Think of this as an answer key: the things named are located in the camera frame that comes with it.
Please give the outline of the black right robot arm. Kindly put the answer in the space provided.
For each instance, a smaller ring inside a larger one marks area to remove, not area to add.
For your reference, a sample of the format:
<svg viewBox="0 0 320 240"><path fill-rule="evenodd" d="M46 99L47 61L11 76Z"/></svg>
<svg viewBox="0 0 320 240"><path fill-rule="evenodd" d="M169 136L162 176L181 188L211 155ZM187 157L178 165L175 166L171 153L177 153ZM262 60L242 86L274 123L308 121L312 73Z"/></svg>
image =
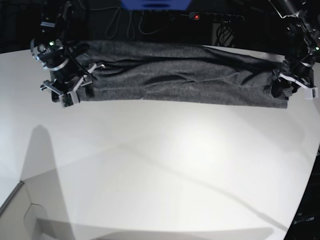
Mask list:
<svg viewBox="0 0 320 240"><path fill-rule="evenodd" d="M32 57L40 62L51 78L40 85L40 90L49 91L51 99L62 107L80 103L78 90L83 88L89 98L95 96L93 71L101 65L81 65L77 57L84 54L89 45L82 43L72 49L68 40L73 3L70 0L44 0L41 3L41 33L30 42Z"/></svg>

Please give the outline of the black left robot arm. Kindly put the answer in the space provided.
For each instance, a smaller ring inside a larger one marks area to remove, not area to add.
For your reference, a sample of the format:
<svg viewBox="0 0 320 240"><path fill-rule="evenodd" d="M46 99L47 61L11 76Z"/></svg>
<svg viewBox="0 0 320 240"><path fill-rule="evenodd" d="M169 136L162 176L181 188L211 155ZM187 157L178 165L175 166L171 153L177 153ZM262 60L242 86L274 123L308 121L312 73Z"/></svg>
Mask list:
<svg viewBox="0 0 320 240"><path fill-rule="evenodd" d="M308 100L319 97L313 67L320 59L320 7L311 0L271 0L281 19L287 21L289 52L281 67L273 71L270 92L289 98L298 89Z"/></svg>

